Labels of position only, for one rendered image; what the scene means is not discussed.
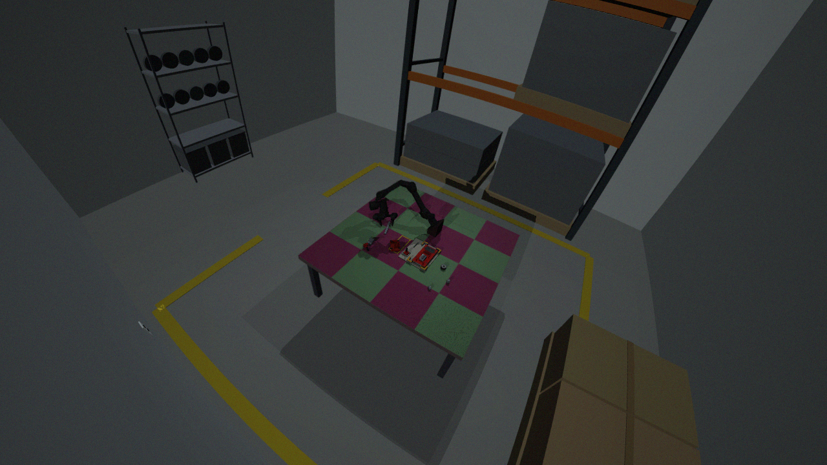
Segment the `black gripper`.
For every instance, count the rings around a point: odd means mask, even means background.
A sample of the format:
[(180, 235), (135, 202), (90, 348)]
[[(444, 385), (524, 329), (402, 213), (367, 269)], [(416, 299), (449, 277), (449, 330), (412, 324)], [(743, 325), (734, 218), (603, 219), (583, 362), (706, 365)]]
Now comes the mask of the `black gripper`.
[[(391, 225), (393, 226), (393, 223), (395, 223), (395, 219), (396, 219), (396, 217), (398, 216), (398, 214), (397, 214), (396, 212), (393, 212), (393, 214), (389, 214), (389, 210), (388, 210), (388, 209), (389, 209), (388, 207), (387, 207), (387, 208), (383, 208), (383, 209), (381, 209), (381, 208), (380, 208), (381, 212), (383, 212), (383, 210), (385, 210), (385, 212), (387, 213), (387, 217), (390, 217), (390, 218), (391, 218)], [(373, 220), (377, 220), (377, 221), (378, 221), (378, 223), (380, 223), (380, 225), (382, 226), (381, 220), (378, 220), (377, 215), (378, 215), (378, 214), (374, 214), (374, 215), (373, 215)]]

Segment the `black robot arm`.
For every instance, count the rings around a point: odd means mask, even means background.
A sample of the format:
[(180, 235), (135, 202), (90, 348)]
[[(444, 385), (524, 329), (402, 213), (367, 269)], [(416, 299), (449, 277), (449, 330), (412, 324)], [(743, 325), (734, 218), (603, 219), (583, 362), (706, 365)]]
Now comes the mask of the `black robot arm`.
[[(375, 200), (370, 201), (370, 206), (369, 206), (370, 210), (375, 210), (375, 209), (378, 209), (378, 208), (381, 208), (381, 209), (387, 208), (386, 201), (389, 201), (389, 198), (384, 198), (384, 197), (387, 194), (389, 194), (390, 191), (392, 191), (393, 189), (395, 189), (399, 186), (406, 187), (406, 189), (408, 189), (408, 191), (410, 191), (410, 193), (412, 193), (413, 197), (415, 198), (415, 202), (417, 202), (417, 206), (419, 206), (419, 208), (420, 208), (421, 212), (419, 214), (421, 214), (421, 217), (425, 218), (425, 220), (429, 221), (429, 223), (431, 225), (430, 227), (437, 225), (438, 221), (435, 218), (436, 217), (435, 214), (431, 214), (431, 212), (427, 208), (425, 208), (422, 199), (420, 198), (419, 194), (417, 193), (417, 187), (416, 187), (416, 184), (414, 182), (408, 182), (408, 181), (402, 181), (402, 180), (397, 181), (397, 183), (394, 183), (389, 188), (382, 189), (380, 192), (377, 192)], [(378, 201), (378, 200), (380, 200), (380, 201)], [(387, 217), (387, 213), (385, 212), (385, 210), (383, 210), (383, 212), (381, 212), (381, 210), (379, 210), (379, 211), (380, 211), (380, 214), (377, 215), (378, 220), (384, 220), (384, 218)]]

